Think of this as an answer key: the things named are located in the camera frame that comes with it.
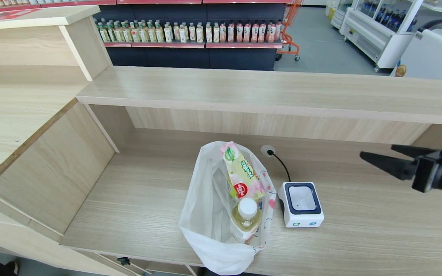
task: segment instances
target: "plastic bag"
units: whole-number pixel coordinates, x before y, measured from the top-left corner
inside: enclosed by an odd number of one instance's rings
[[[247,148],[236,145],[260,177],[266,192],[259,208],[262,222],[249,245],[237,243],[230,232],[230,214],[236,202],[229,195],[228,171],[216,141],[204,145],[193,170],[179,226],[202,263],[214,273],[236,275],[245,271],[269,237],[276,190],[267,170]]]

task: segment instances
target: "white bottle cap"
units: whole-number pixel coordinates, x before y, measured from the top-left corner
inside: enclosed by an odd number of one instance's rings
[[[257,203],[249,197],[245,197],[238,203],[238,212],[246,220],[253,218],[257,214],[257,208]]]

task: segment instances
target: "beverage shelf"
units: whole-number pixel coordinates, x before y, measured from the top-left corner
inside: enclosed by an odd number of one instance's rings
[[[40,4],[20,4],[20,5],[11,5],[11,6],[3,6],[0,7],[0,12],[2,11],[14,11],[14,10],[27,10],[27,9],[38,9],[40,8]]]
[[[195,48],[202,49],[204,48],[205,43],[197,43],[197,42],[189,42],[189,43],[180,43],[180,42],[149,42],[149,43],[131,43],[131,47],[140,47],[140,48]]]
[[[117,0],[117,4],[202,4],[202,0]]]
[[[219,43],[209,42],[206,43],[206,48],[244,48],[244,49],[280,49],[282,48],[282,42],[275,43]]]
[[[105,42],[105,47],[130,47],[130,43]]]
[[[117,0],[92,0],[92,1],[46,3],[42,4],[41,6],[43,8],[49,8],[49,7],[81,6],[81,5],[117,5]]]

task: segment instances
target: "wooden panel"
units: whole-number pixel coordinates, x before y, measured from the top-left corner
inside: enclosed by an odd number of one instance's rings
[[[112,66],[77,99],[97,105],[442,124],[442,80],[411,77]]]
[[[88,17],[59,28],[89,82],[112,65],[109,54],[103,50],[102,40],[98,40],[95,24]]]
[[[113,154],[77,103],[0,176],[0,199],[63,234]]]
[[[116,152],[126,146],[126,140],[134,129],[134,124],[125,107],[113,105],[88,105],[91,116],[109,139]]]
[[[442,149],[442,125],[431,125],[417,140],[414,146]]]
[[[59,27],[0,30],[0,65],[78,66]]]
[[[361,160],[360,151],[401,156],[389,145],[370,143],[136,130],[103,171],[61,244],[202,266],[177,225],[199,148],[216,140],[251,149],[278,189],[287,181],[285,171],[259,150],[273,145],[293,180],[315,183],[325,212],[317,229],[288,229],[276,203],[270,239],[248,273],[442,274],[442,192],[422,194],[410,181]]]
[[[23,225],[0,222],[0,247],[45,264],[89,273],[124,276]]]
[[[86,84],[77,66],[0,66],[0,174]]]
[[[429,124],[127,107],[137,128],[410,145]]]

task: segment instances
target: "bottle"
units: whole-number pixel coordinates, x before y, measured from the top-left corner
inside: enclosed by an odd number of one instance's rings
[[[217,22],[214,22],[213,42],[219,42],[219,25]]]
[[[211,23],[206,23],[206,42],[213,41],[213,28],[211,27]]]
[[[234,41],[235,41],[235,23],[233,23],[233,20],[231,20],[228,25],[228,43],[233,43]]]
[[[148,22],[148,34],[151,42],[158,42],[156,39],[156,28],[153,26],[152,21]]]
[[[195,26],[193,25],[193,22],[191,22],[190,26],[189,26],[189,35],[190,35],[191,41],[197,41],[195,39]]]
[[[257,41],[258,41],[258,20],[256,20],[255,23],[253,23],[252,37],[250,39],[250,42],[252,43],[257,43]]]
[[[222,21],[219,26],[219,42],[226,42],[226,25],[224,21]]]
[[[117,38],[117,42],[125,42],[124,33],[122,32],[122,27],[117,23],[114,23],[114,31],[115,37]]]
[[[281,32],[282,32],[282,21],[279,19],[275,25],[275,35],[274,40],[279,41],[281,40]]]
[[[124,39],[126,40],[126,42],[133,42],[132,34],[130,33],[130,28],[128,27],[130,26],[128,26],[125,21],[122,22],[122,32],[124,33]]]
[[[383,21],[381,21],[381,25],[386,26],[388,24],[388,21],[390,21],[392,15],[393,15],[393,10],[390,8],[384,14],[384,18]]]
[[[180,28],[178,27],[178,23],[173,23],[173,36],[175,37],[175,40],[180,40]]]
[[[241,20],[238,20],[236,25],[236,42],[243,42],[243,25]]]
[[[262,20],[262,23],[260,23],[260,27],[258,28],[258,42],[263,43],[265,38],[265,20]]]
[[[381,6],[381,9],[379,9],[379,12],[375,18],[376,22],[381,22],[381,19],[383,19],[384,13],[386,12],[386,4],[383,4]]]
[[[102,22],[98,23],[98,28],[100,30],[100,36],[102,36],[103,42],[110,42],[109,33],[107,30],[103,27]]]
[[[245,24],[245,27],[243,28],[243,42],[244,43],[250,42],[250,29],[251,29],[250,21],[247,21],[247,23]]]
[[[239,243],[249,243],[262,220],[256,201],[244,197],[231,210],[231,234]]]
[[[165,24],[165,41],[172,42],[172,31],[168,27],[168,24]]]
[[[115,37],[114,27],[110,22],[107,22],[107,32],[109,33],[110,42],[117,42],[117,38]]]
[[[276,30],[276,26],[275,26],[275,24],[272,24],[270,26],[269,39],[267,40],[267,42],[274,43],[274,40],[275,40],[275,30]]]
[[[412,22],[410,23],[410,26],[407,28],[407,31],[412,31],[414,26],[417,24],[417,14],[414,16],[414,19],[412,19]]]
[[[155,22],[155,27],[156,27],[156,38],[158,39],[158,42],[165,42],[163,28],[161,27],[159,20]]]
[[[202,29],[202,23],[197,24],[197,29],[195,29],[197,32],[197,42],[201,43],[204,42],[204,30]]]

